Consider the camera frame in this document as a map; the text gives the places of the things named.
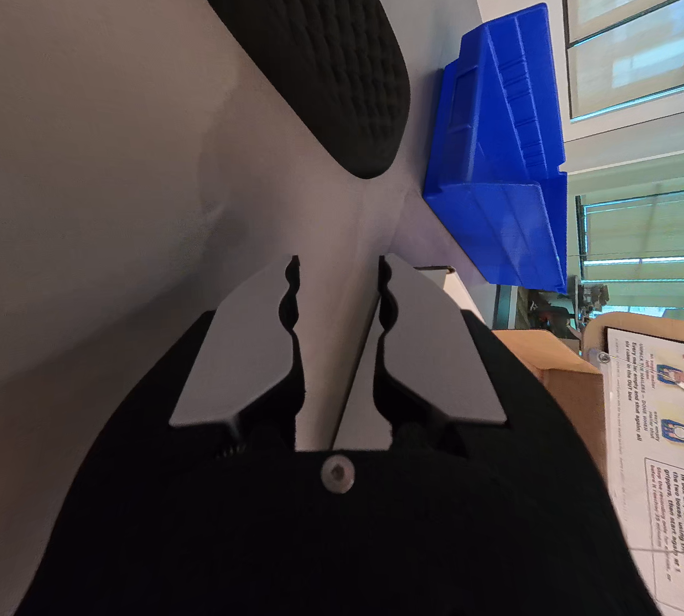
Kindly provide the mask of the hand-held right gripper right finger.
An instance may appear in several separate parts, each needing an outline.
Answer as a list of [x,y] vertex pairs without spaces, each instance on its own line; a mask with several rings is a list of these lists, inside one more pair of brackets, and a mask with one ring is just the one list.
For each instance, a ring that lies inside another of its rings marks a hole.
[[429,416],[503,425],[507,418],[458,300],[396,254],[379,263],[375,367]]

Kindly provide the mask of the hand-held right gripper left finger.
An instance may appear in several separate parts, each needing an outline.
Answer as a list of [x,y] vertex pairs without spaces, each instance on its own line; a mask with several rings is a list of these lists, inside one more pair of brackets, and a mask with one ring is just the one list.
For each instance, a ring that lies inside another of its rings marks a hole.
[[172,427],[247,429],[263,410],[294,429],[304,403],[297,293],[300,260],[281,256],[218,305],[169,419]]

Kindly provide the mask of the blue plastic bin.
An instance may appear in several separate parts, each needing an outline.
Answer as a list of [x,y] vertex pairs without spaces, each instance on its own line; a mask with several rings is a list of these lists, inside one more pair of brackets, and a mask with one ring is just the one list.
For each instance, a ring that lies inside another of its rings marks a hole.
[[423,199],[491,284],[566,292],[564,162],[547,5],[466,33],[442,74]]

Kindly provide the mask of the brown cardboard box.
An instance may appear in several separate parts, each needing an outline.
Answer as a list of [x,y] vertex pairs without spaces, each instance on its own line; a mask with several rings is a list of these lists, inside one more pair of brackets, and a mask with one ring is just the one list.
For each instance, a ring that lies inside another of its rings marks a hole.
[[563,340],[544,330],[494,330],[494,335],[556,400],[608,481],[603,375]]

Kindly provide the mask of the printed instruction sheet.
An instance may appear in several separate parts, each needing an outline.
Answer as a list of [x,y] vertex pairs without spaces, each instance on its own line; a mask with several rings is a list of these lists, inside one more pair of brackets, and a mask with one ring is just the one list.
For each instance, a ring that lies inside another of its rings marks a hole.
[[683,614],[683,342],[608,328],[608,481],[628,549],[664,615]]

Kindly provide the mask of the black wrist rest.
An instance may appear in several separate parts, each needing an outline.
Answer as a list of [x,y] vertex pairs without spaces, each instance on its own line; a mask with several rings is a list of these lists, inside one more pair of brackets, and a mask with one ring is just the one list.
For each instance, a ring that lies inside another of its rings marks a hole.
[[393,164],[410,80],[380,0],[207,0],[334,160],[357,178]]

